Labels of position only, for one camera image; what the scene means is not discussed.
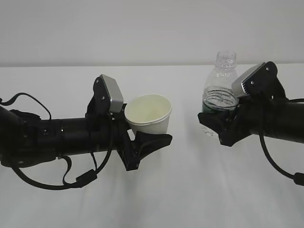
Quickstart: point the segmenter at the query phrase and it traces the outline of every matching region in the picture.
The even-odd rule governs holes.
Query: water
[[[218,113],[226,110],[233,110],[238,104],[238,99],[234,97],[232,90],[210,86],[207,87],[203,95],[202,111],[204,113]],[[218,138],[218,134],[206,127],[202,127],[203,132],[213,138]]]

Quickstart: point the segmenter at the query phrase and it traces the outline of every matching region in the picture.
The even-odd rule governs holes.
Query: bottle neck
[[[237,65],[236,59],[237,55],[234,51],[220,51],[217,55],[215,68],[221,71],[233,70]]]

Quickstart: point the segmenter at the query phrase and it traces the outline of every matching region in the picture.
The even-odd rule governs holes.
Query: black cable
[[[0,98],[0,105],[3,105],[3,106],[9,106],[9,105],[12,105],[16,99],[21,96],[21,95],[25,95],[25,96],[28,96],[30,98],[32,98],[34,101],[36,101],[38,104],[40,104],[48,113],[49,115],[49,120],[52,119],[52,115],[51,115],[51,112],[36,98],[34,98],[32,95],[30,94],[27,94],[27,93],[17,93],[16,95],[14,95],[10,100],[6,101],[6,102],[2,102],[2,99]]]
[[[35,180],[32,180],[27,175],[25,175],[21,169],[10,159],[9,156],[6,157],[7,161],[9,162],[9,165],[13,169],[13,171],[17,174],[17,176],[22,179],[27,184],[30,184],[34,187],[40,188],[40,189],[46,189],[46,190],[65,190],[69,189],[70,187],[65,185],[49,185],[49,184],[43,184],[40,182],[37,182]]]
[[[108,151],[106,152],[106,155],[104,157],[103,162],[96,169],[96,174],[98,174],[105,167],[105,165],[107,164],[107,162],[108,162],[108,160],[110,158],[110,155],[111,155],[111,152],[112,152],[112,149],[113,149],[114,135],[113,135],[113,123],[112,123],[112,116],[111,116],[111,114],[109,114],[109,126],[110,126],[109,127],[109,134],[110,134],[109,148],[108,148]]]
[[[294,179],[294,176],[288,172],[286,172],[285,170],[283,170],[281,167],[279,167],[276,162],[271,158],[270,154],[269,154],[269,151],[266,147],[266,144],[265,144],[265,140],[264,140],[264,133],[263,133],[263,126],[264,125],[264,109],[263,107],[261,107],[261,120],[260,120],[260,125],[259,125],[259,131],[258,131],[258,134],[259,134],[259,138],[260,138],[260,142],[261,142],[261,146],[262,146],[262,149],[263,149],[263,152],[267,158],[267,160],[269,161],[269,163],[279,172],[281,173],[282,175],[288,177],[288,178],[291,178],[291,179]]]
[[[94,166],[95,166],[95,171],[96,171],[97,170],[97,161],[96,161],[95,155],[94,155],[93,151],[91,151],[90,154],[92,156]]]

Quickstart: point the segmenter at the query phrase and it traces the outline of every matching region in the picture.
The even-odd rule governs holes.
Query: plastic water bottle
[[[210,73],[204,87],[202,112],[218,113],[233,110],[238,104],[232,93],[231,84],[237,79],[235,71],[237,55],[234,51],[218,52],[215,67]],[[218,134],[203,126],[203,132],[209,136]]]

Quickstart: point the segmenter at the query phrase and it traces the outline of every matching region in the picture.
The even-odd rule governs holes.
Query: cup rim
[[[169,109],[169,111],[166,113],[166,115],[164,115],[164,116],[162,116],[162,117],[160,117],[160,118],[158,118],[158,119],[152,120],[152,121],[146,121],[146,122],[140,122],[140,123],[135,123],[135,122],[133,122],[133,121],[128,120],[127,116],[125,115],[125,110],[128,108],[128,104],[130,104],[131,102],[135,101],[136,99],[138,99],[138,98],[140,98],[140,97],[148,96],[148,95],[157,95],[157,96],[160,96],[160,97],[162,97],[162,98],[165,98],[165,99],[169,102],[169,104],[170,104],[170,109]],[[129,103],[126,105],[126,107],[125,107],[125,109],[124,109],[124,116],[125,116],[125,119],[127,120],[128,123],[133,124],[133,125],[136,125],[136,126],[145,126],[145,125],[150,125],[150,124],[159,123],[159,122],[163,121],[164,119],[166,119],[166,118],[171,114],[171,112],[172,112],[172,104],[171,104],[171,102],[169,101],[168,98],[166,98],[165,96],[160,95],[160,94],[143,94],[143,95],[140,95],[140,96],[138,96],[137,98],[133,99],[131,102],[129,102]]]

